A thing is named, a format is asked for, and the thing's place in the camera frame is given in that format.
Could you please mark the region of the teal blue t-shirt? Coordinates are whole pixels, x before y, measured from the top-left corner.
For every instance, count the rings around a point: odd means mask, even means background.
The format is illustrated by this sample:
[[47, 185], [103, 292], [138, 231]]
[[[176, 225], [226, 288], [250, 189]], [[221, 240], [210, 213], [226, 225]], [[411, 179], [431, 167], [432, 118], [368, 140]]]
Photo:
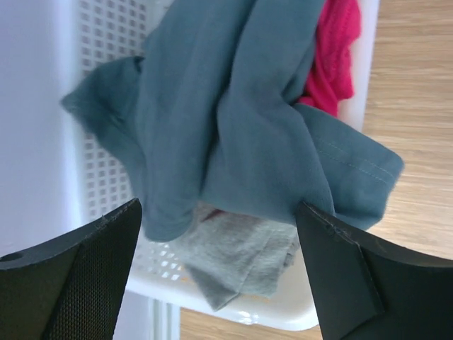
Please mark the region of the teal blue t-shirt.
[[144, 43], [137, 129], [123, 135], [133, 142], [131, 185], [143, 185], [148, 203], [148, 239], [184, 234], [200, 202], [290, 224], [302, 201], [363, 230], [382, 219], [400, 156], [297, 103], [322, 8], [171, 4]]

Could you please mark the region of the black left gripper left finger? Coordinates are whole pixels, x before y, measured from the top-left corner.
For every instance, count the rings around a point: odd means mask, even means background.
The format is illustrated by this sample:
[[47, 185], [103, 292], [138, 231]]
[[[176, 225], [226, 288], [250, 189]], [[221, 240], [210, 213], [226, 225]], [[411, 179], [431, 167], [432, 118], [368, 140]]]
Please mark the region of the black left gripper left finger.
[[1, 257], [1, 338], [112, 339], [141, 221], [135, 198]]

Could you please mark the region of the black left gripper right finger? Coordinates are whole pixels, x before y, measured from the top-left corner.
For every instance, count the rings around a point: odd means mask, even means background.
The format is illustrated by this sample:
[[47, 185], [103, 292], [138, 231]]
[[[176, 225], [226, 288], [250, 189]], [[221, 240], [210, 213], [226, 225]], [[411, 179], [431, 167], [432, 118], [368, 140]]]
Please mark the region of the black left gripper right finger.
[[452, 260], [301, 203], [296, 222], [324, 339], [452, 338]]

